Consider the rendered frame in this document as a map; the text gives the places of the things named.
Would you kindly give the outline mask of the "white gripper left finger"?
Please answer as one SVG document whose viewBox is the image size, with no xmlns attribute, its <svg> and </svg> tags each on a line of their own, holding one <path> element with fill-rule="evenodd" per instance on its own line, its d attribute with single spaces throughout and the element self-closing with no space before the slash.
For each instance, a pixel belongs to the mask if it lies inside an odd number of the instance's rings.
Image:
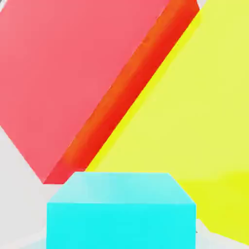
<svg viewBox="0 0 249 249">
<path fill-rule="evenodd" d="M 46 249 L 46 231 L 24 238 L 18 249 Z"/>
</svg>

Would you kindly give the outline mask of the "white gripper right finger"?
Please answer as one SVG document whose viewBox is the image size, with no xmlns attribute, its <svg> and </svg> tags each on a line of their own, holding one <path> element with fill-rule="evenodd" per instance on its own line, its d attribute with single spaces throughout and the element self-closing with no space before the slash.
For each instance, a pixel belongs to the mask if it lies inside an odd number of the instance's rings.
<svg viewBox="0 0 249 249">
<path fill-rule="evenodd" d="M 203 222 L 197 219 L 196 249 L 249 249 L 249 246 L 210 232 Z"/>
</svg>

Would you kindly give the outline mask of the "small cyan cube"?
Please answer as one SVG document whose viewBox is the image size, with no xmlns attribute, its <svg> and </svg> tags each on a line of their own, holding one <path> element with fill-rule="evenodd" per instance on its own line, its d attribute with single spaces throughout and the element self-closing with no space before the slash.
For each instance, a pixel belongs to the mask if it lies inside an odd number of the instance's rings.
<svg viewBox="0 0 249 249">
<path fill-rule="evenodd" d="M 46 249 L 196 249 L 196 204 L 167 173 L 74 173 L 47 204 Z"/>
</svg>

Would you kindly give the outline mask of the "large yellow box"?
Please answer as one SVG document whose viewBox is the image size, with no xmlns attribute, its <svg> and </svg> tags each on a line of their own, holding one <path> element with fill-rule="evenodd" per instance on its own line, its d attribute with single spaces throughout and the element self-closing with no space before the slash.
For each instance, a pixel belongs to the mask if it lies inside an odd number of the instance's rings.
<svg viewBox="0 0 249 249">
<path fill-rule="evenodd" d="M 249 0 L 207 0 L 88 171 L 166 172 L 249 245 Z"/>
</svg>

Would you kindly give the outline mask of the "large red box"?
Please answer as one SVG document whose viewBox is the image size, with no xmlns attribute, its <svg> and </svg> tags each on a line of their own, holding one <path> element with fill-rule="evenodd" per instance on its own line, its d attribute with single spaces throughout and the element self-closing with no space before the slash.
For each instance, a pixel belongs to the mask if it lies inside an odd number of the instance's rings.
<svg viewBox="0 0 249 249">
<path fill-rule="evenodd" d="M 7 0 L 0 126 L 42 183 L 88 167 L 198 12 L 197 0 Z"/>
</svg>

